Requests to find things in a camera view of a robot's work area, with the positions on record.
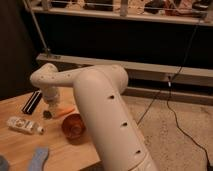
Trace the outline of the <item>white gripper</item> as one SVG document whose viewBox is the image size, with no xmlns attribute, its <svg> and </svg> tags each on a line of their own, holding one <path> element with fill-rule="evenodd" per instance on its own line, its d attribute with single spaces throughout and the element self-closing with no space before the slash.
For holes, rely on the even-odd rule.
<svg viewBox="0 0 213 171">
<path fill-rule="evenodd" d="M 60 101 L 60 92 L 57 87 L 46 87 L 41 90 L 43 100 L 46 104 L 50 105 L 48 110 L 52 117 L 56 116 L 56 107 L 52 105 L 56 105 Z"/>
</svg>

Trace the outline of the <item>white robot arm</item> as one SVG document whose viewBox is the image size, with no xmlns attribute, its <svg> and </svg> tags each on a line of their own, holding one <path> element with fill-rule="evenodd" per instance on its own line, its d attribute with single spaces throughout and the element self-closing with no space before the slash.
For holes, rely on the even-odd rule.
<svg viewBox="0 0 213 171">
<path fill-rule="evenodd" d="M 77 108 L 105 171 L 158 171 L 143 135 L 121 94 L 128 74 L 119 65 L 96 65 L 60 72 L 51 63 L 30 76 L 46 103 L 58 101 L 60 87 L 71 87 Z"/>
</svg>

